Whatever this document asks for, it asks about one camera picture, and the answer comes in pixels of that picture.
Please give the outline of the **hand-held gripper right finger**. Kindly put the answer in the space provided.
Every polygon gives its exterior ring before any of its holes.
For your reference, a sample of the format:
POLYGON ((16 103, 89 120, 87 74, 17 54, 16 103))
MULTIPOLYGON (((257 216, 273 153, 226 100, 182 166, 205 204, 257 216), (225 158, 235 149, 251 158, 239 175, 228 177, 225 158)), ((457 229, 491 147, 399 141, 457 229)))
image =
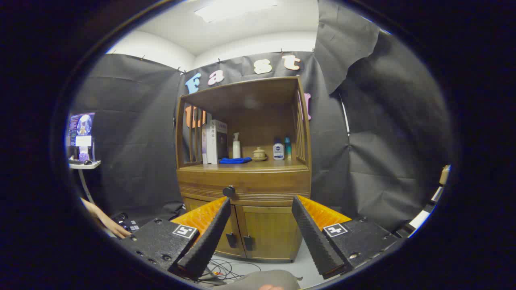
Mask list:
POLYGON ((366 217, 351 219, 300 195, 293 197, 291 209, 319 275, 324 279, 366 265, 399 240, 366 217))

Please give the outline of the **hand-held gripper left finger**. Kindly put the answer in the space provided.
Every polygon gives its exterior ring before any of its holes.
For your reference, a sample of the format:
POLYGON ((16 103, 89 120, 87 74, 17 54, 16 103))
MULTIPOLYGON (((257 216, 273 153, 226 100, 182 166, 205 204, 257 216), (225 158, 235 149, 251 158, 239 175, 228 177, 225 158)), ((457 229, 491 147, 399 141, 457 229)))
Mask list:
POLYGON ((151 266, 197 279, 208 266, 230 216, 230 200, 222 197, 170 221, 155 218, 122 239, 121 246, 151 266))

